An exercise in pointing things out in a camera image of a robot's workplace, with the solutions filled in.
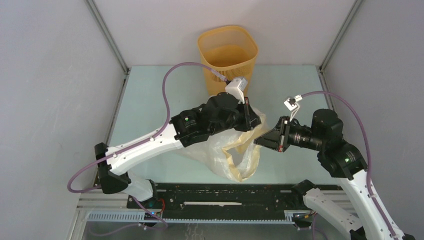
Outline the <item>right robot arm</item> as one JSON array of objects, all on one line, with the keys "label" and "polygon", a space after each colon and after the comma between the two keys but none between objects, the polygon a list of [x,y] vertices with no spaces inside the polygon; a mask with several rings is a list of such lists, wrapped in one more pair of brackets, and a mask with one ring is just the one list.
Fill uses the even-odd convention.
[{"label": "right robot arm", "polygon": [[330,109],[313,113],[311,126],[301,126],[289,116],[280,117],[276,126],[254,140],[256,145],[283,153],[296,146],[317,151],[320,165],[337,180],[355,213],[351,214],[328,199],[309,180],[291,189],[291,204],[305,207],[323,217],[348,240],[413,240],[388,214],[371,182],[370,170],[357,147],[343,139],[343,122]]}]

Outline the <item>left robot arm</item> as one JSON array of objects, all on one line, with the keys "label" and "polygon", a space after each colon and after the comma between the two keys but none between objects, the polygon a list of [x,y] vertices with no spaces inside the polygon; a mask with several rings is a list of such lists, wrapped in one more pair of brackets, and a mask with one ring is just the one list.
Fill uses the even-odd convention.
[{"label": "left robot arm", "polygon": [[103,194],[125,193],[137,199],[145,208],[158,202],[154,181],[130,176],[132,167],[160,154],[202,143],[210,136],[227,130],[249,132],[261,124],[249,99],[237,99],[227,92],[212,96],[198,107],[183,110],[171,117],[159,129],[117,146],[97,144],[98,177]]}]

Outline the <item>translucent cream trash bag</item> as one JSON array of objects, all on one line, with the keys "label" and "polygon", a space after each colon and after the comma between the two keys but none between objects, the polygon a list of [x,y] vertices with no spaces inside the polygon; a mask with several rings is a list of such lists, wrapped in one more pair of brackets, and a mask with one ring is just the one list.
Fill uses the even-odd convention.
[{"label": "translucent cream trash bag", "polygon": [[237,183],[246,181],[254,175],[260,161],[261,147],[254,140],[270,129],[267,116],[256,108],[253,110],[261,120],[253,130],[226,130],[177,153],[204,164],[215,175]]}]

